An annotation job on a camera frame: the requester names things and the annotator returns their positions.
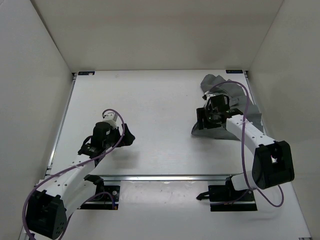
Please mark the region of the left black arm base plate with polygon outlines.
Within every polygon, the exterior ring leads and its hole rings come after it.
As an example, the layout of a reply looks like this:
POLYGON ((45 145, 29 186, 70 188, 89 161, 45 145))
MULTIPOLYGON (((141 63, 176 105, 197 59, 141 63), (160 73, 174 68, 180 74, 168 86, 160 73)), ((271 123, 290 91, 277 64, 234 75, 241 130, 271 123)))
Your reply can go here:
POLYGON ((106 210, 116 211, 119 209, 121 182, 105 181, 105 194, 94 197, 80 206, 80 210, 106 210))

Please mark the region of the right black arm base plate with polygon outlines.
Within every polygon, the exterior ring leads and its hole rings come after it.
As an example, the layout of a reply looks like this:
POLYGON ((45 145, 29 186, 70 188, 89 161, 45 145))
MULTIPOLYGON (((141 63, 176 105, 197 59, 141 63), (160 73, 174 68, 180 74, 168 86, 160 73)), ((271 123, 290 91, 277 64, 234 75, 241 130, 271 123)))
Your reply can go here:
POLYGON ((255 212, 258 210, 254 193, 249 189, 235 190, 231 178, 224 184, 211 184, 200 193, 198 201, 209 200, 211 212, 255 212))

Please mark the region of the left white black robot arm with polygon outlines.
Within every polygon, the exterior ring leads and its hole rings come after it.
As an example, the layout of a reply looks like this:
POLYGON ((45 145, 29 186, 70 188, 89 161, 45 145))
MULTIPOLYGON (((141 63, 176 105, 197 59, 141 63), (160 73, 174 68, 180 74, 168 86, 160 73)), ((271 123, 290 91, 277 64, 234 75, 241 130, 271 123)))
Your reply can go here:
POLYGON ((119 130, 111 120, 97 122, 70 167, 43 180, 30 193, 22 214, 25 230, 60 239, 74 211, 88 199, 104 195, 103 179, 92 171, 106 154, 132 145, 135 139, 125 123, 119 130))

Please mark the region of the grey pleated skirt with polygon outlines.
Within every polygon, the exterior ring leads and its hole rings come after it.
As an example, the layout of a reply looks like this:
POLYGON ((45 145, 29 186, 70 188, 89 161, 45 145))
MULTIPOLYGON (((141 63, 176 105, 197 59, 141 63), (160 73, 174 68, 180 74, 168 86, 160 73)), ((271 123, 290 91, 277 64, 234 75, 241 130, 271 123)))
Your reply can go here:
MULTIPOLYGON (((220 75, 207 74, 200 83, 201 90, 206 93, 213 93, 215 95, 224 94, 230 99, 230 109, 239 109, 241 112, 245 110, 247 104, 247 97, 241 86, 235 83, 225 83, 226 80, 220 75)), ((253 123, 253 125, 260 131, 264 130, 262 125, 262 114, 258 107, 251 101, 248 104, 248 111, 246 119, 253 123)), ((198 124, 195 123, 192 127, 191 134, 201 138, 211 138, 218 140, 235 140, 238 138, 234 134, 225 130, 222 126, 212 129, 200 130, 198 124)))

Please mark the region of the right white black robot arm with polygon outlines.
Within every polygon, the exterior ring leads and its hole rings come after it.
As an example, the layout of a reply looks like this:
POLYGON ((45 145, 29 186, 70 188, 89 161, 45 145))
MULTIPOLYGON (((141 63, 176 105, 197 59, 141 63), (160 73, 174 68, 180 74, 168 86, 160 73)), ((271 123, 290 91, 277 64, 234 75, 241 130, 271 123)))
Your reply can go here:
POLYGON ((241 141, 241 148, 248 148, 253 155, 252 169, 229 176, 225 184, 197 196, 198 200, 225 195, 233 202, 251 190, 264 190, 294 180, 295 172, 291 147, 286 141, 276 141, 243 117, 243 112, 230 108, 227 95, 203 96, 205 105, 196 110, 200 131, 222 127, 241 141))

